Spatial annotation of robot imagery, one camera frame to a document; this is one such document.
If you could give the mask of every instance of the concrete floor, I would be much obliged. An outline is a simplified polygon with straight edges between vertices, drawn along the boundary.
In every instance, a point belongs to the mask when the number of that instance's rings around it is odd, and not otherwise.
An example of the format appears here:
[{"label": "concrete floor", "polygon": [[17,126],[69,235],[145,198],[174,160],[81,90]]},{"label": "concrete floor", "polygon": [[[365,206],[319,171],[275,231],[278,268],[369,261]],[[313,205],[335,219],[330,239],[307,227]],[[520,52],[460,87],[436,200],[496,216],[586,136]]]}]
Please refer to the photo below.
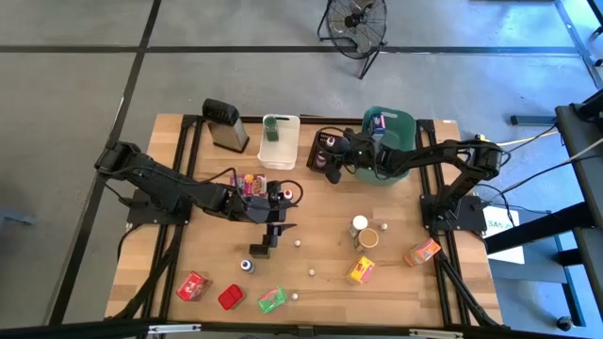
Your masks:
[{"label": "concrete floor", "polygon": [[[325,3],[164,0],[151,44],[329,45],[315,36]],[[563,3],[588,43],[597,23],[584,14],[585,0]],[[0,44],[138,45],[151,4],[5,0]],[[573,46],[547,2],[390,1],[388,19],[391,46]],[[597,43],[589,44],[594,54]],[[0,327],[43,322],[132,60],[130,54],[0,54],[0,206],[38,219],[34,226],[8,224],[0,230]],[[416,118],[456,120],[463,137],[482,133],[505,141],[543,130],[511,127],[512,114],[550,115],[556,105],[581,102],[595,92],[578,56],[382,55],[364,81],[353,77],[359,68],[339,54],[147,55],[122,139],[144,149],[156,114],[199,114],[211,97],[245,115],[360,117],[369,106],[383,105]],[[566,157],[558,137],[543,138],[513,153],[489,184],[508,186]],[[131,191],[128,185],[115,187]],[[563,168],[508,199],[556,210],[582,197],[573,171]],[[66,321],[103,317],[125,215],[105,195]],[[574,270],[588,328],[569,334],[595,336],[603,325],[583,268]],[[496,281],[496,287],[506,324],[559,333],[551,322],[567,315],[559,285]]]}]

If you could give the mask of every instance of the electric fan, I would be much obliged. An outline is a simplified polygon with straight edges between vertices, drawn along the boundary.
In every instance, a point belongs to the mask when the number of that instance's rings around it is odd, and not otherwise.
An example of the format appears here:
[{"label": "electric fan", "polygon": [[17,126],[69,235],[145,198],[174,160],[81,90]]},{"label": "electric fan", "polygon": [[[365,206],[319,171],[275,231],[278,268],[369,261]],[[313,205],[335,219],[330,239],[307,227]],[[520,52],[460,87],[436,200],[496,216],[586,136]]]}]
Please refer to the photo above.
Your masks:
[{"label": "electric fan", "polygon": [[[320,36],[325,20],[329,37]],[[383,41],[386,28],[387,5],[384,0],[329,0],[317,34],[321,41],[330,40],[344,56],[366,59],[359,76],[362,79],[381,48],[387,44]]]}]

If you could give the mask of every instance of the wooden table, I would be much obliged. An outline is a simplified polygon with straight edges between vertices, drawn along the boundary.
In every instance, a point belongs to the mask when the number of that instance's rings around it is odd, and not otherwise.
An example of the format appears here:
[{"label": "wooden table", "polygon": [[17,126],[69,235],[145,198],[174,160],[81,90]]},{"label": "wooden table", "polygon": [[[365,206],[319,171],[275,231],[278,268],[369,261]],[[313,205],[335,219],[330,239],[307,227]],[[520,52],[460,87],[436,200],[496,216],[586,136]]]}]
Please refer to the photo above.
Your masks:
[{"label": "wooden table", "polygon": [[[180,131],[181,115],[158,115],[151,136],[148,155],[170,166]],[[266,173],[269,180],[293,179],[304,189],[299,208],[287,211],[286,222],[298,227],[284,232],[279,246],[271,249],[268,260],[254,259],[255,272],[243,272],[240,261],[250,258],[249,245],[260,243],[265,225],[230,222],[210,217],[193,208],[186,227],[178,260],[174,289],[191,270],[208,275],[213,285],[198,302],[171,298],[169,320],[203,322],[236,322],[254,324],[314,325],[385,325],[441,327],[442,316],[433,261],[410,268],[402,256],[417,243],[428,238],[423,229],[418,197],[421,195],[419,171],[391,187],[370,186],[344,172],[338,185],[328,183],[324,175],[310,171],[305,162],[315,132],[320,125],[303,124],[300,131],[298,161],[293,170],[261,168],[257,159],[262,126],[246,124],[250,143],[244,154],[225,151],[212,145],[205,125],[194,178],[201,180],[228,167],[238,173]],[[436,121],[437,141],[458,139],[454,121]],[[192,140],[192,130],[187,138]],[[458,170],[443,166],[447,184]],[[220,182],[226,183],[226,176]],[[352,245],[347,227],[356,215],[369,218],[370,227],[387,222],[389,228],[380,234],[377,248],[366,253],[376,263],[372,277],[362,286],[352,286],[345,275],[360,257]],[[124,241],[106,315],[114,315],[134,296],[147,278],[155,247],[157,226],[142,226]],[[456,233],[456,243],[464,281],[487,313],[501,321],[497,296],[484,246],[475,235]],[[301,240],[296,248],[294,241]],[[315,277],[308,269],[316,271]],[[247,298],[236,309],[224,311],[218,295],[230,284],[240,285]],[[282,286],[287,294],[297,293],[298,300],[289,302],[268,315],[263,315],[257,299],[271,288]],[[152,315],[158,313],[160,281],[155,291]],[[448,282],[453,321],[459,323],[454,287]]]}]

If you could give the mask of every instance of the paper sign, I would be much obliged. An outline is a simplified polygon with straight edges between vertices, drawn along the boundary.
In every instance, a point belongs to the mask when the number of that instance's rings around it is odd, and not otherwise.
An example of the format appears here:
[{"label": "paper sign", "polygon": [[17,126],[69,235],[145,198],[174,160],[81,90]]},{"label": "paper sign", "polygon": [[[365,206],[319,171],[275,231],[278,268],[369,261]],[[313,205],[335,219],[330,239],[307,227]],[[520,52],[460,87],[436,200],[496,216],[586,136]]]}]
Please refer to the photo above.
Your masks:
[{"label": "paper sign", "polygon": [[[486,218],[486,226],[488,227],[484,238],[504,232],[513,227],[505,208],[488,206],[483,209],[483,215]],[[519,225],[519,213],[517,211],[511,210],[511,218],[513,218],[515,225]],[[490,254],[488,258],[515,264],[525,264],[524,249],[521,246]]]}]

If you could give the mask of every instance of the clear plastic container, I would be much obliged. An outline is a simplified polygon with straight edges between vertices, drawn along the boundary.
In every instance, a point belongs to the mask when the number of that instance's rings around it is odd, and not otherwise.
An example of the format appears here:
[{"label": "clear plastic container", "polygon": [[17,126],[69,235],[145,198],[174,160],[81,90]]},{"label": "clear plastic container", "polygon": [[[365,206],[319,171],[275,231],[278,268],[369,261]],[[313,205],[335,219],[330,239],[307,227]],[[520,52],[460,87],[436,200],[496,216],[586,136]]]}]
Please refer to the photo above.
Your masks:
[{"label": "clear plastic container", "polygon": [[[397,109],[373,106],[367,110],[362,121],[362,130],[368,128],[368,120],[375,113],[382,113],[385,118],[385,134],[381,143],[387,147],[401,151],[411,151],[415,148],[415,119],[406,113]],[[356,177],[360,180],[380,186],[391,186],[408,174],[408,170],[396,177],[379,180],[375,177],[375,171],[372,169],[358,169]]]},{"label": "clear plastic container", "polygon": [[264,116],[262,122],[268,117],[276,119],[279,139],[278,141],[268,141],[266,131],[262,131],[260,153],[257,155],[257,158],[260,160],[260,164],[267,169],[293,170],[295,162],[298,159],[300,118],[296,116],[267,114]]}]

